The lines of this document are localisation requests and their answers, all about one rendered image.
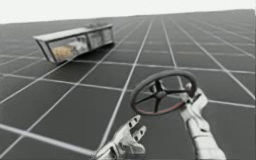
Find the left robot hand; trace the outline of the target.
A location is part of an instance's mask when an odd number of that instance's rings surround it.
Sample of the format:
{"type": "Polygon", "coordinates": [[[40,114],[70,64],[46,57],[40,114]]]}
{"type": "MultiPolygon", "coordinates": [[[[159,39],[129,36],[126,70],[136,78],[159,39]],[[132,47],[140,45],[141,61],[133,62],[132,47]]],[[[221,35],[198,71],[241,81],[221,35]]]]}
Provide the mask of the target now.
{"type": "Polygon", "coordinates": [[[140,120],[141,116],[135,115],[115,132],[111,142],[119,157],[124,157],[128,154],[143,155],[146,153],[146,149],[140,143],[140,140],[145,135],[147,127],[142,126],[134,133],[131,132],[139,124],[140,120]]]}

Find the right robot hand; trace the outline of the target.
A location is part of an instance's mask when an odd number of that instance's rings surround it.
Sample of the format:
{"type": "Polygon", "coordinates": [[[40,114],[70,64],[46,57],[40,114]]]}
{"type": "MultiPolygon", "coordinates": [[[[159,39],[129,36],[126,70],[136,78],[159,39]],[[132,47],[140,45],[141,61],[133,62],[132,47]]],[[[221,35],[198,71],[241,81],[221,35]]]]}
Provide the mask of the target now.
{"type": "Polygon", "coordinates": [[[208,104],[208,99],[202,89],[197,88],[193,97],[190,97],[187,93],[182,93],[181,99],[184,102],[180,111],[182,119],[185,122],[189,119],[195,119],[201,123],[204,120],[202,110],[208,104]]]}

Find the dark steering wheel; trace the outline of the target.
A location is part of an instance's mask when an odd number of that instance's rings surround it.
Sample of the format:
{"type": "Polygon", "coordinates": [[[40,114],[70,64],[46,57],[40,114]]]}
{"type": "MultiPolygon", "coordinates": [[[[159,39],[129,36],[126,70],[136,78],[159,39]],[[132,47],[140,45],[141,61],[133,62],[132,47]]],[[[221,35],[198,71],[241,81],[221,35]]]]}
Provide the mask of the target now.
{"type": "Polygon", "coordinates": [[[143,116],[164,115],[178,108],[183,107],[187,103],[187,100],[182,100],[181,102],[177,102],[175,105],[170,106],[169,108],[159,110],[159,105],[163,98],[171,94],[184,94],[189,100],[194,100],[196,97],[197,89],[198,89],[198,84],[192,73],[189,73],[187,71],[182,71],[182,70],[166,70],[166,71],[153,74],[147,77],[141,83],[139,83],[131,93],[130,105],[137,114],[140,114],[143,116]],[[185,87],[184,89],[168,90],[164,87],[162,83],[162,79],[167,77],[186,78],[189,81],[188,86],[185,87]],[[138,95],[145,87],[149,87],[150,95],[138,100],[137,99],[138,95]],[[145,111],[138,107],[140,103],[152,98],[155,99],[153,112],[145,111]]]}

